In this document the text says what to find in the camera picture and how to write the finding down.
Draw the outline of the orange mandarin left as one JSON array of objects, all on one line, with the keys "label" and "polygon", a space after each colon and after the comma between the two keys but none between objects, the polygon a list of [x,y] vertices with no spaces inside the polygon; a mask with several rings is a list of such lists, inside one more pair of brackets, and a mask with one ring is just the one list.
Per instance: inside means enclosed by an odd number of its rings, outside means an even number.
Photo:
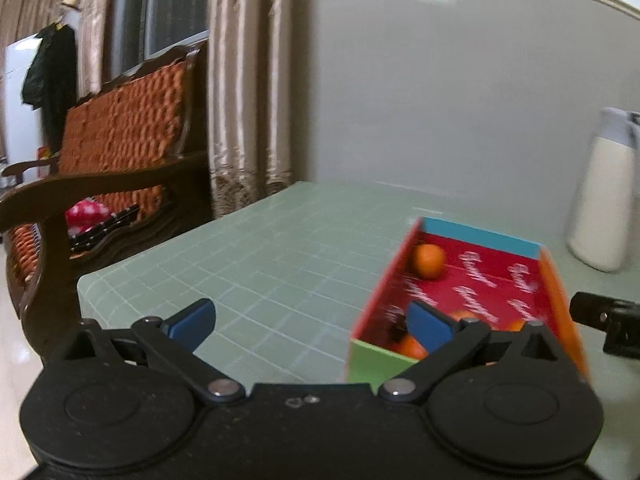
[{"label": "orange mandarin left", "polygon": [[469,312],[467,310],[457,310],[448,313],[448,316],[454,320],[454,322],[460,322],[461,320],[468,320],[472,318],[473,320],[480,320],[480,316],[476,313]]}]

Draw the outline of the orange mandarin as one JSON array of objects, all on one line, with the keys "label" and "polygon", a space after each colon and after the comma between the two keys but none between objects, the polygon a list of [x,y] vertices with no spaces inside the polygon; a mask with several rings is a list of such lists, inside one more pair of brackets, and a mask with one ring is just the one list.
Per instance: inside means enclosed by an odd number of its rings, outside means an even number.
[{"label": "orange mandarin", "polygon": [[480,316],[476,313],[469,312],[467,310],[457,310],[448,313],[448,316],[454,320],[454,322],[460,322],[461,320],[468,320],[472,318],[473,320],[480,320]]},{"label": "orange mandarin", "polygon": [[410,334],[405,334],[397,344],[394,351],[408,359],[421,361],[428,356],[428,351]]}]

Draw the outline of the wooden bench orange cushion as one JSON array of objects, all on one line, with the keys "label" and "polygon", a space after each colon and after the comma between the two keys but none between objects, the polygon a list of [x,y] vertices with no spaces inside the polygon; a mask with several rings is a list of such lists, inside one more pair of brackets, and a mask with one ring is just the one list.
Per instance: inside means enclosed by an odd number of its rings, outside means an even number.
[{"label": "wooden bench orange cushion", "polygon": [[[6,167],[20,178],[1,199],[6,284],[40,358],[80,320],[79,279],[209,222],[207,44],[173,47],[82,98],[61,151]],[[113,211],[69,236],[65,211],[95,200]]]}]

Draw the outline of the pink spotted cushion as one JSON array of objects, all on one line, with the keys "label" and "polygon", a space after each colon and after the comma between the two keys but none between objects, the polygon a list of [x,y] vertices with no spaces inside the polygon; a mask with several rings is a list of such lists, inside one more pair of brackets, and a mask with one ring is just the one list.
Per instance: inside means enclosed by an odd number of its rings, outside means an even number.
[{"label": "pink spotted cushion", "polygon": [[95,200],[81,200],[65,211],[67,234],[76,236],[111,218],[113,211]]}]

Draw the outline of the mandarin inside box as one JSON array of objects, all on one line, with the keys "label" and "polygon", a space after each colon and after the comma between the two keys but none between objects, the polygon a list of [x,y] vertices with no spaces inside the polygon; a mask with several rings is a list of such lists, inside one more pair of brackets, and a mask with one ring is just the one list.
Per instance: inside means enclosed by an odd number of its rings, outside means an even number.
[{"label": "mandarin inside box", "polygon": [[435,244],[419,244],[413,252],[413,269],[424,280],[437,280],[446,266],[446,252]]}]

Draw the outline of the colourful cardboard box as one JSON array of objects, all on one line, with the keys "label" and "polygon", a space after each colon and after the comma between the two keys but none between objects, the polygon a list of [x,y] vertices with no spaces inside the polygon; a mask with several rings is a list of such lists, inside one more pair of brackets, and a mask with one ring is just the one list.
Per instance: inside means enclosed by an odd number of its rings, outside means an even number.
[{"label": "colourful cardboard box", "polygon": [[[413,269],[419,244],[446,252],[437,280]],[[570,318],[563,282],[550,252],[541,244],[474,226],[420,218],[414,222],[352,328],[346,378],[378,387],[416,360],[394,351],[385,311],[400,307],[406,317],[412,300],[443,314],[467,310],[493,330],[517,332],[530,321],[545,322],[582,374],[589,372],[582,341]]]}]

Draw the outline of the black object at right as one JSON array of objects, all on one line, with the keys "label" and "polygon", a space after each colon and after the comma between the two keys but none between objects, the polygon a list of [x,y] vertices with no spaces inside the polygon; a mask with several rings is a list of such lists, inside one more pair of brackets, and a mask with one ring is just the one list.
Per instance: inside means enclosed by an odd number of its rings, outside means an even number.
[{"label": "black object at right", "polygon": [[638,302],[576,292],[570,300],[570,317],[605,333],[602,350],[611,356],[640,358],[640,306]]}]

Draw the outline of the white thermos jug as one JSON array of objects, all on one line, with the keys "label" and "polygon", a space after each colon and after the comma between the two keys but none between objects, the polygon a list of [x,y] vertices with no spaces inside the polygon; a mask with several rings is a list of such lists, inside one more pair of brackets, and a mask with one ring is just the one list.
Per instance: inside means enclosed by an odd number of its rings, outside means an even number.
[{"label": "white thermos jug", "polygon": [[627,257],[639,171],[639,114],[607,107],[590,143],[565,243],[593,269],[619,271]]}]

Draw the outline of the green grid table mat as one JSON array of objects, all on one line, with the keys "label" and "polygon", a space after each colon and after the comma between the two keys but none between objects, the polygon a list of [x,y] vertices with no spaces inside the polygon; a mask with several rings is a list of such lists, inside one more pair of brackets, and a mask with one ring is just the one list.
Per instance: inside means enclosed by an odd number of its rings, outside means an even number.
[{"label": "green grid table mat", "polygon": [[206,297],[215,333],[198,349],[244,385],[342,382],[349,333],[417,218],[546,245],[569,294],[639,297],[639,269],[604,274],[566,250],[559,223],[385,185],[297,183],[78,282],[81,313],[105,327],[172,315]]}]

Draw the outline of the beige curtain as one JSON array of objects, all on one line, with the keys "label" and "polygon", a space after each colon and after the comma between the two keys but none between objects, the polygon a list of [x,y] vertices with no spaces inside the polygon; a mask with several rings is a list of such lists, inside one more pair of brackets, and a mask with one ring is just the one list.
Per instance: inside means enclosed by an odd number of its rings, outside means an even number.
[{"label": "beige curtain", "polygon": [[291,183],[292,0],[207,0],[207,127],[220,218]]}]

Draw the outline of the dark hanging jacket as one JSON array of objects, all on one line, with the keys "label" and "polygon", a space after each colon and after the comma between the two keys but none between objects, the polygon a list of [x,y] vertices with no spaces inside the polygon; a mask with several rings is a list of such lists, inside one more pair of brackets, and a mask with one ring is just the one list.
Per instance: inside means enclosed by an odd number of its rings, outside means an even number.
[{"label": "dark hanging jacket", "polygon": [[22,100],[41,110],[44,144],[62,148],[67,111],[77,102],[77,48],[74,30],[53,23],[36,35],[37,53],[27,71]]}]

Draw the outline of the window with dark frame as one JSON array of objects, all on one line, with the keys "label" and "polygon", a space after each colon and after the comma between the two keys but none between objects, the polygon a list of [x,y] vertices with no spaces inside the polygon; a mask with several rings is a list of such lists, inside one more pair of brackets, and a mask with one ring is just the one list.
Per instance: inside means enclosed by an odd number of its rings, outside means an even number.
[{"label": "window with dark frame", "polygon": [[107,77],[126,73],[177,44],[196,44],[207,33],[207,0],[112,0]]}]

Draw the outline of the orange mandarin middle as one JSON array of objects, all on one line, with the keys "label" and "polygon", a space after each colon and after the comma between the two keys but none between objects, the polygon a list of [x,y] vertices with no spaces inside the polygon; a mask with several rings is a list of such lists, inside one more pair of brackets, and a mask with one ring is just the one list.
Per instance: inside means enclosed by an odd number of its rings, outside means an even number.
[{"label": "orange mandarin middle", "polygon": [[408,359],[421,361],[428,356],[428,351],[410,334],[405,334],[397,344],[394,351]]}]

